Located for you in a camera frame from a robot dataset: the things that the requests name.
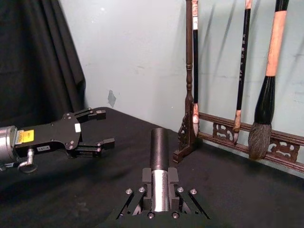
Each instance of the black cloth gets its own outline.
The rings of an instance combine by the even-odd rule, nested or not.
[[[57,0],[0,0],[0,127],[84,107],[85,78]]]
[[[157,126],[105,110],[106,120],[82,126],[84,140],[115,138],[115,148],[103,158],[69,160],[54,152],[36,156],[36,174],[0,173],[0,227],[94,227],[122,203],[127,188],[141,186]],[[177,145],[177,133],[169,131],[170,166],[177,168],[180,185],[195,187],[232,226],[304,227],[301,178],[206,144],[175,164]]]

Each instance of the black brush handle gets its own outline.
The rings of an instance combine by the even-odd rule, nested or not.
[[[169,167],[169,140],[168,132],[164,128],[155,128],[151,131],[150,168],[153,170],[168,171]]]
[[[256,104],[255,122],[271,124],[275,112],[276,71],[289,0],[276,0],[265,79]]]
[[[192,0],[193,20],[193,84],[195,104],[199,101],[199,37],[198,37],[198,0]]]
[[[245,2],[245,14],[244,14],[244,27],[243,27],[243,39],[242,39],[242,51],[241,51],[241,63],[239,71],[238,93],[237,93],[237,110],[242,109],[244,80],[247,60],[247,47],[248,47],[248,34],[250,25],[250,12],[251,12],[251,0]]]

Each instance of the black tablecloth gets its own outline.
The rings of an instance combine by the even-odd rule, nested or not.
[[[84,140],[114,137],[102,159],[38,155],[38,172],[0,173],[0,227],[94,227],[120,204],[127,188],[141,186],[149,167],[154,124],[105,108],[107,119],[83,124]],[[180,185],[195,187],[234,227],[304,227],[304,181],[221,149],[203,145],[172,162],[177,134],[169,131],[170,163]]]

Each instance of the light blue wall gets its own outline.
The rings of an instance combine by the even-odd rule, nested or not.
[[[185,0],[61,4],[86,77],[88,105],[111,107],[110,92],[114,109],[178,131],[186,95]],[[244,0],[199,1],[201,112],[234,119],[244,5]],[[249,124],[266,71],[274,8],[275,0],[253,0],[242,109],[242,121]],[[290,1],[272,123],[275,130],[297,135],[304,135],[303,9],[303,0]],[[200,128],[212,130],[202,121]],[[239,141],[247,144],[247,134]],[[304,162],[303,151],[298,160]]]

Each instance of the robotic arm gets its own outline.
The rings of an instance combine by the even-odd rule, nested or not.
[[[64,149],[70,158],[101,157],[102,149],[114,148],[113,138],[93,144],[82,142],[81,123],[103,120],[105,110],[91,108],[66,113],[61,120],[17,129],[15,126],[0,128],[0,170],[17,167],[23,173],[37,169],[34,155]]]

